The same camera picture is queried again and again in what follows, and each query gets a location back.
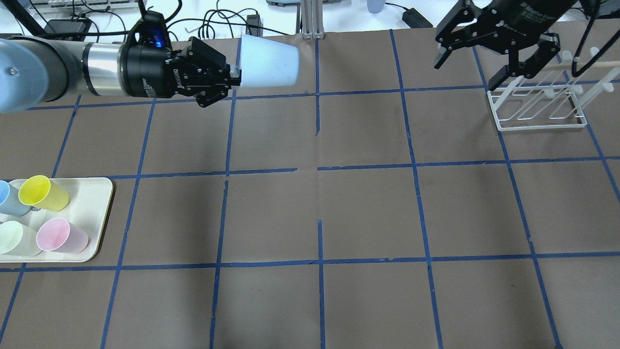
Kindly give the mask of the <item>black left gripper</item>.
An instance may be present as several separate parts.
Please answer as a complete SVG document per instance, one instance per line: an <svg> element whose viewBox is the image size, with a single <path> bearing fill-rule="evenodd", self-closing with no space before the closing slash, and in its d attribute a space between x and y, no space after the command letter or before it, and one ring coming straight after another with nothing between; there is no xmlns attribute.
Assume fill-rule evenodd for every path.
<svg viewBox="0 0 620 349"><path fill-rule="evenodd" d="M196 37L183 49L130 46L121 54L121 82L132 97L194 97L206 108L241 86L241 69Z"/></svg>

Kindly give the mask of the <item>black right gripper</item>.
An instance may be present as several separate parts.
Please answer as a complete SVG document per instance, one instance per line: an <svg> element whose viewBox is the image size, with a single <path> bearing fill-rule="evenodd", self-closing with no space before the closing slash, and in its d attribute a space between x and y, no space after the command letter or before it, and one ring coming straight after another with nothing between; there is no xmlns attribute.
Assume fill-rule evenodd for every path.
<svg viewBox="0 0 620 349"><path fill-rule="evenodd" d="M488 81L496 90L511 77L533 78L561 49L558 34L546 34L575 0L493 0L478 7L472 0L459 0L436 27L438 54L434 69L440 69L452 52L463 47L482 46L507 54L509 62ZM537 49L525 61L520 50Z"/></svg>

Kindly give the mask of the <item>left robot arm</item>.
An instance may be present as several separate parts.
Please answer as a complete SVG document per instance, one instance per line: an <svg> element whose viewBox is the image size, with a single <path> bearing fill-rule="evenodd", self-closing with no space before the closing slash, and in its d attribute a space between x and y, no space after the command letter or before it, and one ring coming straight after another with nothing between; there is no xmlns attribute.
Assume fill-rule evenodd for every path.
<svg viewBox="0 0 620 349"><path fill-rule="evenodd" d="M241 86L242 71L192 37L184 49L47 40L1 40L2 113L22 112L67 95L194 97L202 108Z"/></svg>

